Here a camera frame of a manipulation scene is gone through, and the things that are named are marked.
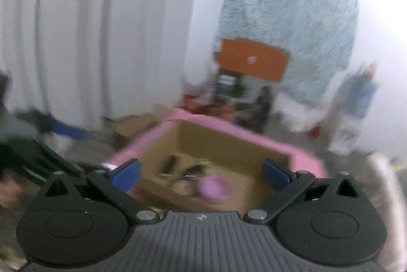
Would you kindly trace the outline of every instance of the blue fabric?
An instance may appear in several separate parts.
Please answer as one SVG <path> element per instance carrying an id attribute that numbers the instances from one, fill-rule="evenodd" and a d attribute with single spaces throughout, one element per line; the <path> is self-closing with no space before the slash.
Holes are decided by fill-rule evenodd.
<path id="1" fill-rule="evenodd" d="M 52 122 L 52 131 L 56 134 L 69 136 L 77 140 L 85 140 L 88 132 L 80 127 L 70 126 L 58 120 Z"/>
<path id="2" fill-rule="evenodd" d="M 225 0 L 221 39 L 245 38 L 289 52 L 280 83 L 295 100 L 315 105 L 335 72 L 348 66 L 357 26 L 357 0 Z"/>

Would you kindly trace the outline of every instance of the cardboard box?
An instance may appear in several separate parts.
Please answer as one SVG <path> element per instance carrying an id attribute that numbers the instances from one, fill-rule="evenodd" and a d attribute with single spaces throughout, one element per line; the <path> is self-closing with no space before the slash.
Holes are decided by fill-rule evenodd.
<path id="1" fill-rule="evenodd" d="M 159 174 L 163 163 L 171 155 L 179 157 L 175 176 L 197 164 L 196 158 L 210 160 L 214 173 L 229 182 L 232 188 L 229 198 L 223 203 L 213 204 L 172 191 L 171 180 L 162 179 Z M 288 155 L 192 122 L 180 121 L 139 156 L 142 178 L 138 188 L 183 210 L 238 211 L 244 214 L 273 195 L 262 175 L 262 162 L 266 158 L 273 158 L 288 167 Z"/>
<path id="2" fill-rule="evenodd" d="M 246 39 L 222 39 L 218 62 L 221 69 L 267 81 L 281 81 L 288 63 L 288 53 Z"/>
<path id="3" fill-rule="evenodd" d="M 142 113 L 135 116 L 126 116 L 114 125 L 116 150 L 124 148 L 136 136 L 149 130 L 157 124 L 157 117 L 151 113 Z"/>

